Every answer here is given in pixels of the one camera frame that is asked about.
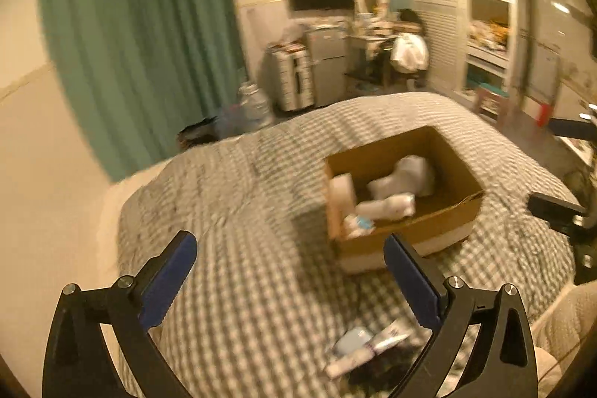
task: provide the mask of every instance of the checkered blanket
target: checkered blanket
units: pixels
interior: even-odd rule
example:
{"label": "checkered blanket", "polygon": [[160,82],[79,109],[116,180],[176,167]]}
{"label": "checkered blanket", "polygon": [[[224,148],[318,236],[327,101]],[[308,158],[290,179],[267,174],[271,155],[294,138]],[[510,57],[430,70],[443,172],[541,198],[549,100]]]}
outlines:
{"label": "checkered blanket", "polygon": [[[326,156],[434,125],[468,162],[486,196],[470,237],[431,256],[470,286],[519,288],[537,319],[573,273],[565,237],[525,214],[530,191],[569,201],[565,186],[489,124],[431,93],[359,98],[173,159],[127,201],[119,266],[135,274],[180,229],[198,259],[154,335],[193,397],[365,396],[322,374],[330,349],[355,325],[378,332],[414,316],[388,273],[347,277],[326,237]],[[419,349],[426,335],[413,333]],[[471,351],[465,339],[453,367]],[[405,354],[406,365],[414,354]],[[129,372],[125,384],[138,394]]]}

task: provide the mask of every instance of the cardboard box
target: cardboard box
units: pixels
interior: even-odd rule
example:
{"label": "cardboard box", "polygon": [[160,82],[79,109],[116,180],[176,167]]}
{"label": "cardboard box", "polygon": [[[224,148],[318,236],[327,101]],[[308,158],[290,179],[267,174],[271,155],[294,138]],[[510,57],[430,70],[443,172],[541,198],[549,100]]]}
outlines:
{"label": "cardboard box", "polygon": [[[350,173],[357,202],[371,200],[367,183],[389,175],[398,160],[411,154],[425,157],[434,167],[434,194],[417,197],[413,217],[402,221],[375,221],[373,233],[348,239],[343,216],[328,197],[330,179]],[[324,171],[328,235],[347,273],[384,268],[383,243],[391,233],[404,236],[421,255],[453,245],[471,233],[481,208],[483,188],[479,181],[447,140],[431,126],[333,154],[325,159]]]}

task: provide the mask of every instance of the silver refrigerator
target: silver refrigerator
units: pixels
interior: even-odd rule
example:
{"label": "silver refrigerator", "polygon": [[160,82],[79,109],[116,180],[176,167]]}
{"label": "silver refrigerator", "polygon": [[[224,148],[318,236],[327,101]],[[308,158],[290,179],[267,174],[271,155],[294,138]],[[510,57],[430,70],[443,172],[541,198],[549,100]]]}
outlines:
{"label": "silver refrigerator", "polygon": [[315,106],[323,107],[346,97],[346,30],[326,27],[309,30],[305,44],[311,56]]}

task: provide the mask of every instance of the metal screw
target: metal screw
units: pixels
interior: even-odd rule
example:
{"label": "metal screw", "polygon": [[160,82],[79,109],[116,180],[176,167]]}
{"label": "metal screw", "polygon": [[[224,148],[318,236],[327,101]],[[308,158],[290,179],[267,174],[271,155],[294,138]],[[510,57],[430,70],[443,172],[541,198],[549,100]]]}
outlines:
{"label": "metal screw", "polygon": [[512,285],[511,283],[507,283],[506,285],[504,285],[504,290],[508,295],[516,295],[516,293],[518,292],[518,289],[514,287],[514,285]]}
{"label": "metal screw", "polygon": [[132,285],[132,282],[134,282],[135,279],[133,279],[130,275],[124,275],[123,277],[120,277],[118,279],[118,282],[116,283],[121,289],[127,289]]}
{"label": "metal screw", "polygon": [[583,267],[590,269],[593,266],[593,257],[590,255],[583,255]]}
{"label": "metal screw", "polygon": [[453,276],[448,279],[448,285],[450,285],[450,287],[453,287],[455,289],[461,288],[464,284],[465,284],[465,282],[457,276]]}
{"label": "metal screw", "polygon": [[62,293],[65,295],[70,295],[70,294],[74,293],[75,290],[76,290],[76,284],[68,283],[67,285],[65,285],[65,288],[62,289]]}

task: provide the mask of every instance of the blue gripper pad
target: blue gripper pad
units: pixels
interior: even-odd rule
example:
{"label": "blue gripper pad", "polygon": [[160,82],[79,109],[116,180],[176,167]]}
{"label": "blue gripper pad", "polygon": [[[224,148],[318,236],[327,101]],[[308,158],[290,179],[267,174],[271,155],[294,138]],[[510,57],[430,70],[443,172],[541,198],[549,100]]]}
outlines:
{"label": "blue gripper pad", "polygon": [[190,269],[193,268],[197,258],[197,240],[188,231],[184,233],[180,243],[169,252],[169,245],[158,258],[167,258],[166,252],[170,253],[169,258],[162,265],[161,269],[151,279],[150,284],[141,295],[142,309],[139,314],[139,322],[145,331],[159,326],[166,316],[168,309],[174,302],[174,298],[184,283]]}
{"label": "blue gripper pad", "polygon": [[387,237],[383,245],[383,258],[419,325],[438,330],[441,327],[439,296],[393,235]]}

